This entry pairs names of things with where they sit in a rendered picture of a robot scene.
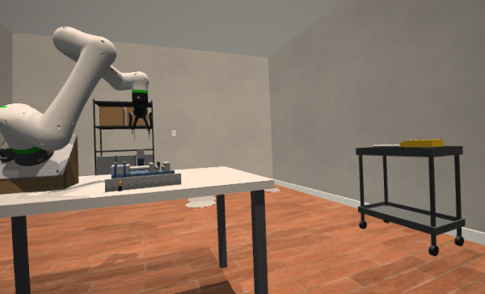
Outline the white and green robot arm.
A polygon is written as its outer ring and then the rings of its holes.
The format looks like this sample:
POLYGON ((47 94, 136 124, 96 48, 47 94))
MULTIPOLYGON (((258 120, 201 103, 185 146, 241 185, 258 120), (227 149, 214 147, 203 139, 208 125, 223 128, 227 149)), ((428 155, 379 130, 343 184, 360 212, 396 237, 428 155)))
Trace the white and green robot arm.
POLYGON ((112 66, 116 49, 109 40, 60 27, 53 33, 53 43, 77 64, 44 114, 21 103, 0 107, 0 132, 5 139, 0 145, 2 162, 14 160, 21 166, 35 166, 66 147, 101 78, 115 90, 132 90, 133 102, 148 103, 148 77, 142 72, 117 71, 112 66))

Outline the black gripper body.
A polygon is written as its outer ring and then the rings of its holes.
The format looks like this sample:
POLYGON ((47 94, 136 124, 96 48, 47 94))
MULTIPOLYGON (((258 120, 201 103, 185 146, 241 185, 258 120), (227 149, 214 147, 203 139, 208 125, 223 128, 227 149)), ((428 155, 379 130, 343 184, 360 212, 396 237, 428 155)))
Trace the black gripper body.
POLYGON ((139 112, 137 118, 143 118, 141 113, 143 112, 144 116, 146 117, 147 115, 147 109, 146 109, 146 103, 134 103, 134 111, 133 114, 136 116, 137 112, 139 112))

